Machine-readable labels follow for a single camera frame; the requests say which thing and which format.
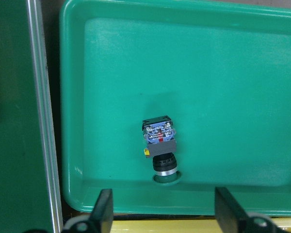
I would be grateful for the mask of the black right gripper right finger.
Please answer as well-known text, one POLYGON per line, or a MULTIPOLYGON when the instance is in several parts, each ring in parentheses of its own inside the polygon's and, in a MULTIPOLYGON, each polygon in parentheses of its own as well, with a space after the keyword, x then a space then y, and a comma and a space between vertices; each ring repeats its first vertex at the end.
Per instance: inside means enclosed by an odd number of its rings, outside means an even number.
POLYGON ((244 233, 248 214, 226 187, 215 187, 215 218, 223 233, 244 233))

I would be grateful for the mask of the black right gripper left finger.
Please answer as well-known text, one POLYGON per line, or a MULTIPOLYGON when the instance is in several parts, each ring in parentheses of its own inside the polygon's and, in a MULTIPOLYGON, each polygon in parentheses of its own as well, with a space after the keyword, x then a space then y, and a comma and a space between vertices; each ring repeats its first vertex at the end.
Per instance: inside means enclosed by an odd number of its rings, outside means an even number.
POLYGON ((94 233, 110 233, 113 224, 113 191, 102 189, 94 208, 90 214, 89 222, 94 233))

